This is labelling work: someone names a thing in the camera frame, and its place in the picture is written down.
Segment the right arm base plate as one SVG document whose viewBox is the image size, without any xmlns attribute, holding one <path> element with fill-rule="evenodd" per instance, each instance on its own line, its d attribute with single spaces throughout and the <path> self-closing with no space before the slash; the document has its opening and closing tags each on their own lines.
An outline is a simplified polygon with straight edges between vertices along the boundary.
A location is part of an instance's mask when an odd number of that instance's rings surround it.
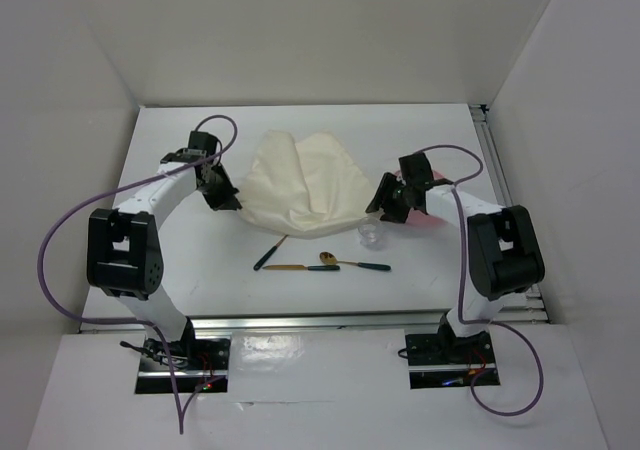
<svg viewBox="0 0 640 450">
<path fill-rule="evenodd" d="M 488 332 L 449 343 L 438 334 L 407 334 L 397 352 L 408 365 L 412 390 L 499 386 L 493 344 Z"/>
</svg>

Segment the cream cloth napkin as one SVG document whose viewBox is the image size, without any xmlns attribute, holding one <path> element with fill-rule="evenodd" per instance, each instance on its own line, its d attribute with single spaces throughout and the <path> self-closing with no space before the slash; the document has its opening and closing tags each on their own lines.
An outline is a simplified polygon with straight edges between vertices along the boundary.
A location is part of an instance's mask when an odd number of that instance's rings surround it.
<svg viewBox="0 0 640 450">
<path fill-rule="evenodd" d="M 297 141 L 283 131 L 262 138 L 239 187 L 240 216 L 296 238 L 319 238 L 355 226 L 375 189 L 340 141 L 317 132 Z"/>
</svg>

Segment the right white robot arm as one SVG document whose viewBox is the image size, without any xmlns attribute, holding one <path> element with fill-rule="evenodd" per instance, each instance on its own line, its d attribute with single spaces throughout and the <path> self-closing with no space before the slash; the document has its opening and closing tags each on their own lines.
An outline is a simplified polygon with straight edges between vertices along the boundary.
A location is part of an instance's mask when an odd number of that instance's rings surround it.
<svg viewBox="0 0 640 450">
<path fill-rule="evenodd" d="M 366 212 L 403 224 L 418 211 L 460 231 L 457 303 L 441 318 L 436 339 L 440 357 L 457 362 L 480 344 L 509 295 L 544 278 L 535 230 L 525 207 L 492 204 L 459 190 L 456 182 L 434 175 L 423 153 L 404 156 L 399 164 L 398 176 L 383 175 Z"/>
</svg>

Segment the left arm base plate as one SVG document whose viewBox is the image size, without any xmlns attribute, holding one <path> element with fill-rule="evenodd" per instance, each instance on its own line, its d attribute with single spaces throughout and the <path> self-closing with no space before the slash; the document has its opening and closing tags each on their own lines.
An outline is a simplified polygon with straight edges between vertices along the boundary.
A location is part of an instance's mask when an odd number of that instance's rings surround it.
<svg viewBox="0 0 640 450">
<path fill-rule="evenodd" d="M 187 356 L 171 348 L 177 389 L 189 394 L 199 389 L 202 393 L 226 393 L 231 340 L 229 338 L 198 339 L 192 353 Z M 136 377 L 138 395 L 171 394 L 168 358 L 159 342 L 146 340 L 136 350 L 141 354 Z"/>
</svg>

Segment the clear drinking glass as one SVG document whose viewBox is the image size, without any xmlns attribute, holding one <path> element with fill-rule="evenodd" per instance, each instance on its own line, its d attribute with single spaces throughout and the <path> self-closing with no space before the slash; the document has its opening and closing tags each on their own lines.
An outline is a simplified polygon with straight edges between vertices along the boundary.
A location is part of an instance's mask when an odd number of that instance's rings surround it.
<svg viewBox="0 0 640 450">
<path fill-rule="evenodd" d="M 363 218 L 357 231 L 362 246 L 371 250 L 381 250 L 385 245 L 385 226 L 376 215 Z"/>
</svg>

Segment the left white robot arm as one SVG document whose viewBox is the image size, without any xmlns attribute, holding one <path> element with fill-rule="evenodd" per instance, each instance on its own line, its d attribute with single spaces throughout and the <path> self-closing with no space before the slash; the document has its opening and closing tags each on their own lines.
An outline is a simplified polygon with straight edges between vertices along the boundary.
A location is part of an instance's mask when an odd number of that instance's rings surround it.
<svg viewBox="0 0 640 450">
<path fill-rule="evenodd" d="M 87 278 L 91 286 L 117 299 L 138 320 L 155 325 L 143 352 L 176 369 L 196 360 L 198 344 L 191 320 L 180 312 L 162 286 L 164 261 L 159 229 L 181 202 L 195 192 L 214 211 L 242 208 L 218 158 L 220 140 L 193 131 L 188 145 L 168 153 L 159 180 L 143 185 L 114 209 L 97 209 L 88 225 Z"/>
</svg>

